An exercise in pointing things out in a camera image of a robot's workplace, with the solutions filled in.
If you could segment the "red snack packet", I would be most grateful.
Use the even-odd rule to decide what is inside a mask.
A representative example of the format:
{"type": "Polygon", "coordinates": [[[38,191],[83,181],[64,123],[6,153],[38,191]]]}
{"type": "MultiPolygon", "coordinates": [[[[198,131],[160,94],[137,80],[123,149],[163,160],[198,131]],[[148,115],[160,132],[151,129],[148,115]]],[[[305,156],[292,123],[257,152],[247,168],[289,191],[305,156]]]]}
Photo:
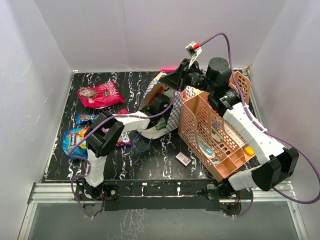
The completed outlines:
{"type": "Polygon", "coordinates": [[[126,115],[126,114],[128,114],[129,112],[127,111],[127,109],[121,109],[117,114],[118,115],[126,115]]]}

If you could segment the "orange snack packet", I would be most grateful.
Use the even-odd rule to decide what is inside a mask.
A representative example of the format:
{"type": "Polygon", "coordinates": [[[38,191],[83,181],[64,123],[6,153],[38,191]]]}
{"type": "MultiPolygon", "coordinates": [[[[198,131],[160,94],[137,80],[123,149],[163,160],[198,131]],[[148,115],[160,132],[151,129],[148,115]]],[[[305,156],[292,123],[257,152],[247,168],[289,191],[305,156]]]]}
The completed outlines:
{"type": "Polygon", "coordinates": [[[153,101],[155,100],[157,94],[163,94],[164,91],[165,91],[165,89],[164,89],[162,86],[160,86],[160,87],[153,93],[153,95],[152,95],[151,98],[149,99],[149,102],[148,102],[148,103],[149,103],[149,104],[152,104],[153,101]]]}

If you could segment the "purple snack packet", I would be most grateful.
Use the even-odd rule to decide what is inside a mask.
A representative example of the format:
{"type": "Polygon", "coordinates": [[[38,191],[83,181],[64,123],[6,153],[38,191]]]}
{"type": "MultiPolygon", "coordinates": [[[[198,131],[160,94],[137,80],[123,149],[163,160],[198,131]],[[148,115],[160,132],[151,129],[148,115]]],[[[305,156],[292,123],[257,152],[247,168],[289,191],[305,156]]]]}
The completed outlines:
{"type": "Polygon", "coordinates": [[[122,148],[122,147],[131,147],[131,141],[129,134],[127,132],[122,133],[120,137],[118,138],[116,145],[117,148],[122,148]]]}

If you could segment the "blue candy bar wrapper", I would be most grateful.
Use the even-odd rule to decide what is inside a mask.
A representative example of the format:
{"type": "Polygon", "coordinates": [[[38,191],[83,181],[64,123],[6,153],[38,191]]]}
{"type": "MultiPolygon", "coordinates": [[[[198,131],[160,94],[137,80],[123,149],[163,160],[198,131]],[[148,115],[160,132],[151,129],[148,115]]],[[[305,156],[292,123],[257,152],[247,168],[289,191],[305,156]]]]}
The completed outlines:
{"type": "Polygon", "coordinates": [[[93,123],[97,119],[98,116],[99,116],[98,114],[80,114],[79,113],[76,116],[75,124],[81,125],[81,124],[88,123],[88,122],[93,123]]]}

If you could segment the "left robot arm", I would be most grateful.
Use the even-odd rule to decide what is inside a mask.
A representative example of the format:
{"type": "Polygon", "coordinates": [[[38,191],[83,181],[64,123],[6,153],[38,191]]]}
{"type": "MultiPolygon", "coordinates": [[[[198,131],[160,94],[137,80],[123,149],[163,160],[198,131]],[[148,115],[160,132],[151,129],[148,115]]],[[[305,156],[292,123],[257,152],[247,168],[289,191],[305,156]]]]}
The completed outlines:
{"type": "Polygon", "coordinates": [[[158,93],[151,104],[130,114],[101,113],[84,135],[88,167],[85,173],[86,194],[93,200],[103,195],[106,157],[116,147],[121,134],[154,127],[171,110],[174,100],[158,93]]]}

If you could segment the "blue chips bag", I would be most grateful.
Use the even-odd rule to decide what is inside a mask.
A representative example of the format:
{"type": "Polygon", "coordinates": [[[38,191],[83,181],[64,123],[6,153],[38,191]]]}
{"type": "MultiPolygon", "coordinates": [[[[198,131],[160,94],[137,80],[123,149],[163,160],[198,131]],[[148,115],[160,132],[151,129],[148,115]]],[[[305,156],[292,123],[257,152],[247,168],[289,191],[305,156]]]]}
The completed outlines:
{"type": "MultiPolygon", "coordinates": [[[[75,157],[69,156],[68,152],[69,150],[72,150],[85,137],[85,133],[87,130],[88,127],[79,127],[66,130],[63,133],[62,148],[69,159],[76,159],[75,157]]],[[[83,143],[81,143],[81,145],[72,152],[72,155],[87,158],[88,152],[86,142],[84,141],[83,143]]]]}

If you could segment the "pink snack bag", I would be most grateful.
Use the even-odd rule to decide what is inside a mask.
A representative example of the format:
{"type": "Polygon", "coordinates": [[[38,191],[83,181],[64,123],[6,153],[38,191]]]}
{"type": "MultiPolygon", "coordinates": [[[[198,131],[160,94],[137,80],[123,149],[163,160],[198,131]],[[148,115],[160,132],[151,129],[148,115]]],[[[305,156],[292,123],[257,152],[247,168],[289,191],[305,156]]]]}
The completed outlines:
{"type": "Polygon", "coordinates": [[[81,87],[77,95],[84,107],[92,109],[103,109],[125,102],[112,80],[96,87],[81,87]]]}

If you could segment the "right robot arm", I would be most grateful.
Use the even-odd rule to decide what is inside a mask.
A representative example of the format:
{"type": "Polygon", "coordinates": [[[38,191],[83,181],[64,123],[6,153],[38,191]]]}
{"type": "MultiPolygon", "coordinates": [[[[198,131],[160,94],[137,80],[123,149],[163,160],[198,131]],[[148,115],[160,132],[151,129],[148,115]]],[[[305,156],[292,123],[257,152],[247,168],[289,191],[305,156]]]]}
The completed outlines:
{"type": "Polygon", "coordinates": [[[233,199],[242,189],[258,187],[267,192],[289,178],[295,170],[299,153],[268,136],[267,130],[249,111],[240,85],[231,87],[230,78],[235,78],[235,73],[224,58],[212,58],[206,72],[200,70],[197,62],[191,63],[185,58],[175,71],[160,77],[159,81],[179,92],[186,86],[207,92],[212,109],[253,149],[259,166],[233,174],[222,187],[223,194],[233,199]]]}

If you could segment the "checkered paper bag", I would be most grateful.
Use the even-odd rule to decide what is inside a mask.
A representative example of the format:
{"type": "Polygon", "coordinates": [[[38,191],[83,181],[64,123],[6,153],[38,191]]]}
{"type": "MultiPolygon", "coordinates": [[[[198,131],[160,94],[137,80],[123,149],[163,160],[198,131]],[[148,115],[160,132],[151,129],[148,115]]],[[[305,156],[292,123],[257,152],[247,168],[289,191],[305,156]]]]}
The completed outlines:
{"type": "MultiPolygon", "coordinates": [[[[148,84],[147,89],[143,95],[142,101],[140,103],[139,112],[144,111],[144,106],[149,104],[149,100],[153,93],[159,88],[163,87],[164,91],[171,89],[167,85],[160,83],[159,79],[160,77],[166,75],[164,72],[159,73],[151,82],[148,84]]],[[[156,139],[159,139],[163,137],[164,135],[176,130],[179,127],[180,124],[180,115],[182,111],[182,105],[183,103],[194,97],[196,95],[196,89],[190,86],[187,86],[183,91],[175,91],[174,90],[174,97],[171,100],[171,111],[162,116],[162,117],[156,117],[149,120],[149,123],[152,125],[150,128],[145,130],[139,130],[137,137],[142,136],[144,138],[149,139],[149,141],[153,141],[156,139]],[[167,126],[165,129],[162,130],[156,130],[156,125],[159,122],[160,119],[165,118],[167,119],[167,126]]]]}

